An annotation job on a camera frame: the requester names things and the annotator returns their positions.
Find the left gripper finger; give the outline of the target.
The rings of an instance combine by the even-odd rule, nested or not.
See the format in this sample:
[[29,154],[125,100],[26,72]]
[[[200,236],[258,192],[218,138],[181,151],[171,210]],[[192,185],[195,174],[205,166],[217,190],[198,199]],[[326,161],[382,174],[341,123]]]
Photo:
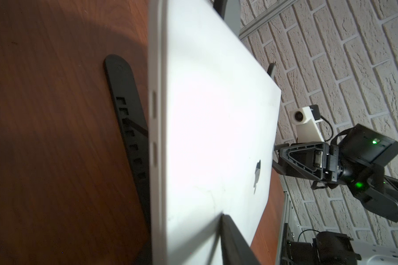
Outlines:
[[221,216],[220,234],[224,265],[260,264],[229,215]]

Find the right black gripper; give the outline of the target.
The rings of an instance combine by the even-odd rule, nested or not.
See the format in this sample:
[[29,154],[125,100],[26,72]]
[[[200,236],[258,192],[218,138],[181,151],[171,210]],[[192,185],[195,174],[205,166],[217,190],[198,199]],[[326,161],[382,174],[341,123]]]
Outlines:
[[309,180],[312,190],[338,187],[338,146],[326,142],[280,144],[274,151],[273,169],[278,174]]

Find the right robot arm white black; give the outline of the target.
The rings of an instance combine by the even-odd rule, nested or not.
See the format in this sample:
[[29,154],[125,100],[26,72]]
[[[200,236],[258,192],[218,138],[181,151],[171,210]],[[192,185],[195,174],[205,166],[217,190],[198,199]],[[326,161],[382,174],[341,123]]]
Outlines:
[[[312,181],[313,190],[345,185],[369,212],[398,223],[398,180],[385,166],[398,155],[398,141],[363,125],[331,142],[277,145],[273,163],[281,175]],[[311,243],[293,238],[287,226],[280,247],[282,265],[398,265],[398,250],[322,231]]]

